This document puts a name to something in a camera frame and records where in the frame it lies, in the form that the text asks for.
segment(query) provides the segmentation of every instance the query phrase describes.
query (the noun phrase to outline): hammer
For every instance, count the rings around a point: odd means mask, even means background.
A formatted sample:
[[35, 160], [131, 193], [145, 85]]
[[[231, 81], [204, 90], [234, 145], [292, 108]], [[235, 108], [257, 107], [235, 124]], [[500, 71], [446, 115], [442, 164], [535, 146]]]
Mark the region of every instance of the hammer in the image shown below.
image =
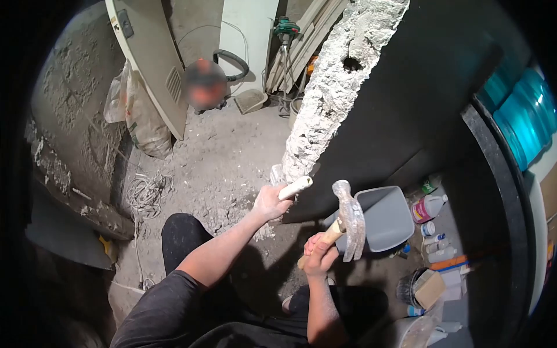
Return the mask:
[[[360, 203], [350, 194], [350, 184], [346, 180], [338, 180], [333, 184], [333, 193], [339, 199], [339, 217], [319, 238], [319, 242], [333, 244], [346, 233], [346, 252], [343, 262], [359, 260], [365, 245], [365, 220]], [[304, 269], [309, 256], [298, 260], [298, 268]]]

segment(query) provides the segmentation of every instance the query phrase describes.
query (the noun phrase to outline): black t-shirt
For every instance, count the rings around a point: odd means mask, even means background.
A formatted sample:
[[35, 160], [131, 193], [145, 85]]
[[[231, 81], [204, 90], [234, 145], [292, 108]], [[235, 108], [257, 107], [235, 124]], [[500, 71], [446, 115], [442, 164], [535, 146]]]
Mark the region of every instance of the black t-shirt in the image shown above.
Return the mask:
[[175, 270], [139, 300], [110, 347], [304, 347], [307, 339], [247, 322], [208, 323], [200, 312], [201, 291]]

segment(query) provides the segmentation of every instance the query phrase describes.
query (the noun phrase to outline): vent grille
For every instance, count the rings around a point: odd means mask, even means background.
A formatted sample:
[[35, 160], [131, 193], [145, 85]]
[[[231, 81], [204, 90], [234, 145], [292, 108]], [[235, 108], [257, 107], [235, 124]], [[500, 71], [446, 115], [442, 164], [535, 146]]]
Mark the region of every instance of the vent grille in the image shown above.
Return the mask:
[[180, 94], [182, 93], [182, 79], [180, 78], [180, 74], [176, 70], [175, 66], [173, 66], [170, 70], [170, 73], [167, 76], [167, 81], [164, 85], [174, 102], [177, 104], [178, 99], [180, 99]]

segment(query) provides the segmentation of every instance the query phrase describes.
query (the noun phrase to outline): plastic bag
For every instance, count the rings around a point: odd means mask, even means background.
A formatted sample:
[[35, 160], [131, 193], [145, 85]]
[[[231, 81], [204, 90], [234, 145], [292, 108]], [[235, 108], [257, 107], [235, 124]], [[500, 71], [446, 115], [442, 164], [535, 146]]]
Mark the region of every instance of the plastic bag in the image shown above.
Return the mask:
[[126, 121], [131, 140], [138, 149], [165, 159], [172, 152], [171, 133], [137, 74], [126, 60], [122, 72], [110, 84], [104, 118], [108, 123]]

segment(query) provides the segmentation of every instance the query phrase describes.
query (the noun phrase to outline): black hose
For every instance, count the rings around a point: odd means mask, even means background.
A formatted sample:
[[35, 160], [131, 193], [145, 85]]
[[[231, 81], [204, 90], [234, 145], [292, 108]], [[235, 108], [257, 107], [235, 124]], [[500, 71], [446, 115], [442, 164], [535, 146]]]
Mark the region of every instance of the black hose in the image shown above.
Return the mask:
[[234, 53], [228, 52], [226, 50], [216, 50], [216, 51], [214, 51], [213, 52], [213, 62], [215, 62], [216, 64], [218, 64], [218, 55], [231, 58], [231, 59], [235, 60], [236, 62], [238, 62], [238, 64], [240, 64], [240, 66], [242, 67], [242, 72], [241, 73], [239, 73], [238, 75], [234, 75], [234, 76], [227, 76], [226, 81], [231, 82], [231, 81], [236, 81], [236, 80], [242, 79], [242, 78], [246, 77], [247, 73], [250, 71], [250, 67], [247, 66], [247, 63], [244, 62], [243, 59], [241, 59], [240, 57], [238, 57]]

